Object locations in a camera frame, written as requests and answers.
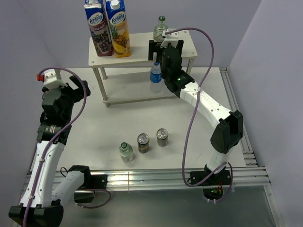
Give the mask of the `Pocari Sweat bottle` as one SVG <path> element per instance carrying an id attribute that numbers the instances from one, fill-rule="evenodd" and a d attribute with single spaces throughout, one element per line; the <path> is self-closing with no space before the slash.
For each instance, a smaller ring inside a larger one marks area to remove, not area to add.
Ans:
<path id="1" fill-rule="evenodd" d="M 174 93 L 170 92 L 169 89 L 168 89 L 167 87 L 165 87 L 165 88 L 163 89 L 163 93 L 164 93 L 164 95 L 166 95 L 166 96 L 174 96 Z"/>
<path id="2" fill-rule="evenodd" d="M 155 62 L 154 65 L 152 66 L 150 70 L 150 90 L 153 93 L 159 93 L 162 90 L 162 85 L 161 85 L 161 70 L 160 70 L 160 63 Z"/>

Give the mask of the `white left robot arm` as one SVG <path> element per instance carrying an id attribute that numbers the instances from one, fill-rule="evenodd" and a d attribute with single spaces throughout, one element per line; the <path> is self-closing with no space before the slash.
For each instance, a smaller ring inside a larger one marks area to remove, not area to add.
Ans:
<path id="1" fill-rule="evenodd" d="M 75 103 L 86 101 L 90 90 L 86 81 L 70 76 L 77 86 L 56 79 L 47 84 L 45 76 L 40 126 L 37 132 L 36 159 L 26 191 L 19 205 L 9 209 L 9 217 L 22 227 L 58 227 L 64 206 L 77 190 L 95 191 L 88 166 L 73 165 L 67 176 L 54 189 L 56 169 L 71 131 L 72 109 Z"/>

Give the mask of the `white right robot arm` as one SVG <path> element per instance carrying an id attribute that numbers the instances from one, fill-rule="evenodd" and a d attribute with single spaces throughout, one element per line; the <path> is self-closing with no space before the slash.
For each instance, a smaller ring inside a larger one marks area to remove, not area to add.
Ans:
<path id="1" fill-rule="evenodd" d="M 176 45 L 149 41 L 148 59 L 156 58 L 160 64 L 161 77 L 168 90 L 178 98 L 183 99 L 194 107 L 193 117 L 200 112 L 214 128 L 210 138 L 213 147 L 212 155 L 204 167 L 205 177 L 193 183 L 183 178 L 188 187 L 201 186 L 204 182 L 216 184 L 222 177 L 226 166 L 230 165 L 230 151 L 238 145 L 243 137 L 243 115 L 240 111 L 232 111 L 209 96 L 201 85 L 187 74 L 181 66 L 183 41 Z"/>

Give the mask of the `chang soda bottle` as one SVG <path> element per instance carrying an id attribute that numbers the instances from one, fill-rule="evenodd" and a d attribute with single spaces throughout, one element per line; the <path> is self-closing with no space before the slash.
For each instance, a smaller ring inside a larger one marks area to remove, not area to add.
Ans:
<path id="1" fill-rule="evenodd" d="M 132 146 L 126 142 L 122 142 L 119 147 L 120 157 L 125 162 L 131 162 L 134 159 L 134 152 Z"/>
<path id="2" fill-rule="evenodd" d="M 158 23 L 153 31 L 153 39 L 156 42 L 163 42 L 165 37 L 162 35 L 163 31 L 167 31 L 168 26 L 166 24 L 165 16 L 159 16 Z"/>

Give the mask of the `Chang soda bottle front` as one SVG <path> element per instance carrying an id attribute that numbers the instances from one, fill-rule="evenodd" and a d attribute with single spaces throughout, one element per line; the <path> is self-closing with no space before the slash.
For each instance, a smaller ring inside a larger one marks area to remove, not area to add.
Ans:
<path id="1" fill-rule="evenodd" d="M 134 152 L 132 146 L 126 142 L 122 142 L 119 147 L 120 157 L 125 162 L 131 162 L 134 159 Z"/>

